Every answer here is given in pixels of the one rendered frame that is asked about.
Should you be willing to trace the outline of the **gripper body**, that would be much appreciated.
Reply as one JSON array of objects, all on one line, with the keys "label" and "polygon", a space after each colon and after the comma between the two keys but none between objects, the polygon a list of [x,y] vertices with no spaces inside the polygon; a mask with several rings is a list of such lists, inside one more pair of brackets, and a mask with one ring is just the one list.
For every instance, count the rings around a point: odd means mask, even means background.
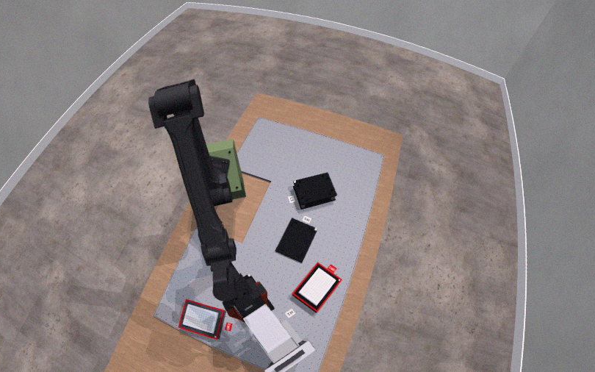
[{"label": "gripper body", "polygon": [[[236,278],[236,281],[239,279],[239,274],[238,277]],[[265,293],[266,290],[263,287],[263,285],[261,283],[258,283],[256,285],[256,283],[251,279],[247,279],[246,282],[249,284],[250,288],[252,289],[252,293],[250,293],[250,296],[255,299],[256,297],[260,296],[261,294]],[[232,307],[235,305],[235,303],[233,304],[231,301],[223,301],[223,306],[225,308],[226,311],[229,311],[230,309],[232,309]]]}]

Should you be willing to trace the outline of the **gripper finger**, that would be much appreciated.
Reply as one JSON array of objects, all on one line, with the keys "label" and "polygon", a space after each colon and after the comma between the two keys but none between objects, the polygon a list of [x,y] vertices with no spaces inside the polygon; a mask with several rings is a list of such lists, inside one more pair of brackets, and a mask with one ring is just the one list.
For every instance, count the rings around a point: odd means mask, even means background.
[{"label": "gripper finger", "polygon": [[265,304],[269,307],[269,304],[267,302],[267,291],[265,293],[261,294],[261,297],[262,297],[263,301],[265,302]]},{"label": "gripper finger", "polygon": [[228,315],[230,317],[239,319],[245,323],[245,321],[243,320],[243,317],[237,312],[237,310],[234,307],[232,307],[232,309],[230,309],[229,311],[226,311],[226,312],[228,313]]}]

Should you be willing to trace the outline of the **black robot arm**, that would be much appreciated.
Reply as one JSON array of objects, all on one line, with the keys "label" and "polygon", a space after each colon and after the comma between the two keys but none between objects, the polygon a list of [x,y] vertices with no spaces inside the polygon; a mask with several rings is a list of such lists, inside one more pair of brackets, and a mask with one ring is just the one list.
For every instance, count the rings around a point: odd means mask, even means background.
[{"label": "black robot arm", "polygon": [[[164,126],[173,143],[203,258],[213,271],[213,295],[220,301],[235,303],[240,311],[250,312],[256,306],[250,296],[253,291],[242,274],[235,279],[238,271],[231,262],[236,260],[237,248],[214,208],[233,202],[226,177],[230,160],[209,156],[198,120],[204,116],[199,87],[194,79],[162,87],[149,97],[148,105],[154,128]],[[174,116],[167,118],[171,114]]]}]

